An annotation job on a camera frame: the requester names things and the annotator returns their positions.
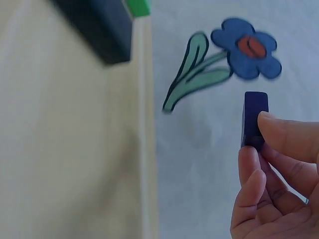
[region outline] light green leaf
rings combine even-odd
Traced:
[[[176,103],[183,97],[199,90],[225,82],[232,73],[228,68],[218,67],[208,72],[196,75],[191,81],[182,81],[167,96],[163,111],[172,112]]]
[[[174,81],[175,83],[204,60],[208,47],[209,41],[204,32],[197,32],[189,39],[183,62]]]

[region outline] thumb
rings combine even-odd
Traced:
[[[279,153],[308,163],[318,163],[319,122],[276,119],[267,112],[258,116],[265,142]]]

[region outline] blue eraser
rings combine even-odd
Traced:
[[[260,151],[264,138],[258,128],[258,115],[269,111],[268,96],[264,92],[246,92],[242,116],[241,146],[253,146]]]

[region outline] flower drawing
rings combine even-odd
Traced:
[[[227,61],[234,73],[244,79],[255,79],[261,73],[274,79],[281,73],[280,62],[272,56],[277,49],[273,37],[256,32],[245,20],[230,18],[222,23],[222,29],[211,34],[213,43],[227,51]]]
[[[243,19],[225,20],[221,29],[212,31],[211,40],[222,51],[207,57],[209,41],[205,33],[197,32],[189,39],[183,62],[163,104],[164,112],[171,113],[177,102],[191,93],[226,82],[233,73],[243,80],[256,79],[260,74],[273,80],[281,73],[282,66],[272,55],[277,49],[275,39],[255,31]],[[211,68],[224,59],[227,66]]]

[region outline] green strip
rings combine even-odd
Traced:
[[[150,0],[126,0],[134,17],[150,15]]]

